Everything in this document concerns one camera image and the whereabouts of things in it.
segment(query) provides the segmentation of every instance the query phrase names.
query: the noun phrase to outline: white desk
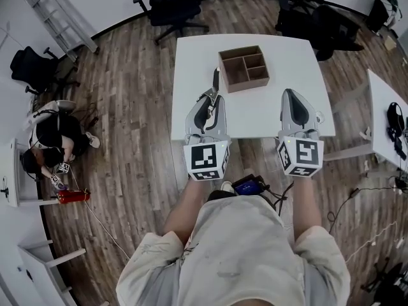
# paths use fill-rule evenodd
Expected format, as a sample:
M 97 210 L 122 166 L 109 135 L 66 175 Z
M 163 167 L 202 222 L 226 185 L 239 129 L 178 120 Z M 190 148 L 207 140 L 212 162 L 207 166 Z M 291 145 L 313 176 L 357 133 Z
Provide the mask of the white desk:
M 251 45 L 261 48 L 270 80 L 265 87 L 228 94 L 220 76 L 227 134 L 231 138 L 276 137 L 282 129 L 282 93 L 294 89 L 323 113 L 320 135 L 335 136 L 326 86 L 309 41 L 272 35 L 217 34 L 177 40 L 171 139 L 184 140 L 187 114 L 198 96 L 212 86 L 213 73 L 219 65 L 218 52 Z
M 0 194 L 0 198 L 5 199 L 11 207 L 19 206 L 40 206 L 49 204 L 58 204 L 56 198 L 45 200 L 21 200 L 20 199 L 20 176 L 23 169 L 20 164 L 20 155 L 27 150 L 27 146 L 17 143 L 13 139 L 9 144 L 0 146 L 0 187 L 3 189 L 3 178 L 6 178 L 7 188 L 9 191 L 8 200 L 4 198 L 4 194 Z
M 45 242 L 40 242 L 27 247 L 19 246 L 18 251 L 24 263 L 25 269 L 33 278 L 33 284 L 37 289 L 38 294 L 44 300 L 45 304 L 48 306 L 70 306 L 67 301 L 66 294 L 69 294 L 71 287 L 61 288 L 54 278 L 51 268 L 86 253 L 86 250 L 80 249 L 63 257 L 47 262 L 40 260 L 29 251 L 51 243 L 52 240 L 47 240 Z
M 367 72 L 368 82 L 365 82 L 358 89 L 349 92 L 342 101 L 338 102 L 333 107 L 333 113 L 341 111 L 349 102 L 354 101 L 356 98 L 364 94 L 364 92 L 369 90 L 371 98 L 371 142 L 358 147 L 352 147 L 351 149 L 326 154 L 324 160 L 333 161 L 376 153 L 395 166 L 401 167 L 401 169 L 406 169 L 408 158 L 403 161 L 395 152 L 394 143 L 388 137 L 386 129 L 388 127 L 387 110 L 390 104 L 392 102 L 397 102 L 400 105 L 402 115 L 404 116 L 404 122 L 408 116 L 408 104 L 375 73 L 371 70 L 368 70 Z M 400 138 L 402 140 L 402 148 L 405 154 L 408 155 L 407 145 L 404 142 L 404 138 Z

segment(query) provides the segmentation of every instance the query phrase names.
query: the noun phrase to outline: red fire extinguisher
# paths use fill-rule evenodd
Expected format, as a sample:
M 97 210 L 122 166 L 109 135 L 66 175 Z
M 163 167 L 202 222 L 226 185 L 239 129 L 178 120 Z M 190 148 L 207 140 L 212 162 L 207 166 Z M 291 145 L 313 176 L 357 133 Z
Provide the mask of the red fire extinguisher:
M 88 189 L 81 189 L 80 191 L 59 191 L 57 198 L 60 204 L 67 204 L 74 201 L 87 201 L 91 197 Z

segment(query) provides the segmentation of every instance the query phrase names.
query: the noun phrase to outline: black cable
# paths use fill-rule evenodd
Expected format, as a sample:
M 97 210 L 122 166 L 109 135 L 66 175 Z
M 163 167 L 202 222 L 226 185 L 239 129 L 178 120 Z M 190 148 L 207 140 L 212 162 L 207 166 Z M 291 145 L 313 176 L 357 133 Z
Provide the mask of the black cable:
M 87 130 L 88 125 L 92 122 L 93 119 L 99 117 L 99 110 L 95 102 L 90 103 L 86 109 L 79 109 L 74 111 L 73 113 L 71 113 L 71 115 L 74 115 L 78 112 L 85 112 L 85 115 L 83 115 L 82 118 L 79 119 L 79 122 L 81 123 L 84 130 Z
M 339 216 L 339 213 L 340 213 L 342 207 L 343 207 L 349 200 L 352 200 L 354 197 L 356 197 L 357 194 L 358 194 L 360 191 L 380 191 L 380 190 L 382 190 L 382 189 L 395 189 L 395 188 L 396 188 L 396 187 L 361 188 L 361 189 L 360 189 L 360 188 L 356 188 L 355 190 L 353 190 L 353 191 L 350 193 L 348 199 L 346 199 L 346 200 L 341 204 L 341 206 L 340 206 L 339 209 L 337 210 L 337 213 L 336 213 L 336 214 L 334 214 L 334 212 L 332 212 L 332 211 L 330 211 L 330 212 L 327 213 L 327 219 L 328 219 L 329 222 L 331 223 L 331 226 L 330 226 L 330 229 L 329 229 L 329 233 L 332 233 L 332 229 L 333 229 L 334 225 L 336 224 L 337 217 Z
M 286 201 L 288 199 L 288 197 L 286 196 L 286 193 L 293 187 L 293 184 L 295 182 L 292 182 L 283 192 L 282 195 L 279 195 L 277 193 L 274 193 L 273 191 L 271 191 L 270 189 L 267 189 L 267 191 L 273 195 L 273 197 L 275 197 L 277 199 L 277 201 L 273 204 L 276 207 L 276 204 L 279 203 L 279 211 L 278 211 L 278 215 L 281 216 L 281 212 L 282 212 L 282 206 L 283 206 L 283 202 Z

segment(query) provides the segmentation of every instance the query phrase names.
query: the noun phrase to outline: hand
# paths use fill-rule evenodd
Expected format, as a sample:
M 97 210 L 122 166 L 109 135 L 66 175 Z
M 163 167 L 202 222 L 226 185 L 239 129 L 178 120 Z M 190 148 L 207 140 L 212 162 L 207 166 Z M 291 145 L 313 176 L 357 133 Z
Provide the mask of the hand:
M 62 180 L 57 177 L 56 175 L 52 175 L 51 176 L 51 183 L 54 186 L 54 188 L 58 191 L 65 191 L 67 190 L 67 186 L 64 185 L 64 183 L 62 182 Z
M 69 164 L 62 162 L 58 167 L 58 172 L 68 173 L 69 172 Z

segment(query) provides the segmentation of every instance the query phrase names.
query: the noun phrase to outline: sneaker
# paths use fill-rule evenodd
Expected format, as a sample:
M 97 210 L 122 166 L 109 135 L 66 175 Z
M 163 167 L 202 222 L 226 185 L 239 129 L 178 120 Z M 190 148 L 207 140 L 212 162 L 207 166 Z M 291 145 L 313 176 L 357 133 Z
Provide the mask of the sneaker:
M 232 183 L 230 181 L 224 181 L 221 185 L 221 190 L 235 194 L 235 190 L 232 188 Z
M 89 139 L 89 145 L 92 146 L 94 149 L 98 149 L 99 146 L 101 146 L 101 141 L 99 140 L 98 137 L 92 135 L 90 132 L 86 132 L 85 135 L 88 136 Z

